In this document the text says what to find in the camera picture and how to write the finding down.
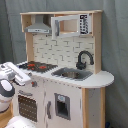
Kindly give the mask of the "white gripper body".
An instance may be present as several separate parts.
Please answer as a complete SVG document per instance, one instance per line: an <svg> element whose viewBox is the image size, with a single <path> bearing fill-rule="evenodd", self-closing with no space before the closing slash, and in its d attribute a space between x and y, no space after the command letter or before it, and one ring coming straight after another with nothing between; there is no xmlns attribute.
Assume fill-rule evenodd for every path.
<svg viewBox="0 0 128 128"><path fill-rule="evenodd" d="M31 80L31 78L28 75L22 72L12 62L0 64L0 78L14 80L21 86L25 85Z"/></svg>

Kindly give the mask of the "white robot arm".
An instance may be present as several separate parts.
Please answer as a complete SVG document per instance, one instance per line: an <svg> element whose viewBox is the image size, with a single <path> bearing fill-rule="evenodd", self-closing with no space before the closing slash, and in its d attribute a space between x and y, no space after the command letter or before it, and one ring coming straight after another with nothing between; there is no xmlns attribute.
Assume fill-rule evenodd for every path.
<svg viewBox="0 0 128 128"><path fill-rule="evenodd" d="M0 64L0 113L4 113L10 106L15 94L15 88L11 81L15 80L19 85L24 85L31 78L22 72L12 62ZM28 119L22 116L14 116L8 120L4 128L36 128Z"/></svg>

